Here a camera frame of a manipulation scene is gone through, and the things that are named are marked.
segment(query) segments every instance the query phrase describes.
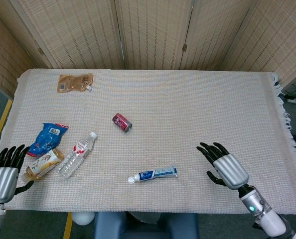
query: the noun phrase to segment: bottle cap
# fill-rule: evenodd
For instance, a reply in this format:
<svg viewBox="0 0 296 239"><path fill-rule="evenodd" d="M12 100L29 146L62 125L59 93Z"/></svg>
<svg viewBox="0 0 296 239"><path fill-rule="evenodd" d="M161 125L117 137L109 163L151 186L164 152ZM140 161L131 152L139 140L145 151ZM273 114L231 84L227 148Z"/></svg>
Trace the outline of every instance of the bottle cap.
<svg viewBox="0 0 296 239"><path fill-rule="evenodd" d="M22 180L23 180L24 183L28 183L29 181L32 181L27 173L24 173L22 175Z"/></svg>
<svg viewBox="0 0 296 239"><path fill-rule="evenodd" d="M129 177L128 178L128 182L131 183L131 184L133 184L135 182L135 177L133 177L133 176L132 177Z"/></svg>
<svg viewBox="0 0 296 239"><path fill-rule="evenodd" d="M91 132L90 135L91 135L93 138L97 138L97 135L96 135L94 132Z"/></svg>

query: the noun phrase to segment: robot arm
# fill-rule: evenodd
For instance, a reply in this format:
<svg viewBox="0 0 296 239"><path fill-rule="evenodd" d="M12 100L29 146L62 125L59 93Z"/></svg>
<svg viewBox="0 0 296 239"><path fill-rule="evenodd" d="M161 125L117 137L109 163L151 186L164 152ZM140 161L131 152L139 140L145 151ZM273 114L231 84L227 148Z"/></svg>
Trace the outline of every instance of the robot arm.
<svg viewBox="0 0 296 239"><path fill-rule="evenodd" d="M238 190L240 200L255 218L258 227L262 228L271 239L296 239L296 234L289 223L271 208L254 186L247 184L249 175L236 157L221 144L213 144L214 146L200 143L202 147L197 147L221 177L217 178L207 171L209 178L215 184Z"/></svg>
<svg viewBox="0 0 296 239"><path fill-rule="evenodd" d="M14 195L29 189L34 181L30 181L23 187L16 188L19 171L22 167L24 157L29 147L24 149L24 145L15 150L5 148L0 153L0 229L6 214L4 203L9 202Z"/></svg>

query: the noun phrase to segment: soda can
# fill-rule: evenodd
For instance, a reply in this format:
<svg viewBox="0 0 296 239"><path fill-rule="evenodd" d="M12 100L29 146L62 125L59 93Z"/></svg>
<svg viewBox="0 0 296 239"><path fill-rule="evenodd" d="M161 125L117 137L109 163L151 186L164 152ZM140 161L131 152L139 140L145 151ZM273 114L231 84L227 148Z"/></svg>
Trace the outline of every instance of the soda can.
<svg viewBox="0 0 296 239"><path fill-rule="evenodd" d="M113 122L117 124L124 132L127 132L133 125L120 113L113 117Z"/></svg>

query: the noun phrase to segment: beige tablecloth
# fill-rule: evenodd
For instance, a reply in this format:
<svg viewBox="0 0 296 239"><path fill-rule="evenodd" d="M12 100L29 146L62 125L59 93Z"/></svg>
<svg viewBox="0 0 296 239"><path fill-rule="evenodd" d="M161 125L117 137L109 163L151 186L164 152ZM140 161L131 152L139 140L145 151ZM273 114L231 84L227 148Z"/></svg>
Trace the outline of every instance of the beige tablecloth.
<svg viewBox="0 0 296 239"><path fill-rule="evenodd" d="M60 74L93 73L92 91L57 93ZM94 148L68 180L50 171L9 209L247 213L237 191L215 185L196 149L223 144L279 213L296 214L296 151L278 98L277 75L256 72L34 69L18 88L0 151L30 145L43 122L69 125L58 148L67 154L89 132ZM112 122L123 114L133 128ZM21 174L33 162L27 156ZM175 164L178 178L129 184L137 172Z"/></svg>

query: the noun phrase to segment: white ball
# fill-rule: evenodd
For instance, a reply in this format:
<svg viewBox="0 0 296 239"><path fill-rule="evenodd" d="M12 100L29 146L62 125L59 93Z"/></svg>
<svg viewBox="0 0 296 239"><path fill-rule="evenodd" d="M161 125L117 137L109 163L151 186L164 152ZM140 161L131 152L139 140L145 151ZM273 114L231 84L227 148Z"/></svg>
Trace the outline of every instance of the white ball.
<svg viewBox="0 0 296 239"><path fill-rule="evenodd" d="M90 224L95 217L94 212L73 213L73 221L80 226Z"/></svg>

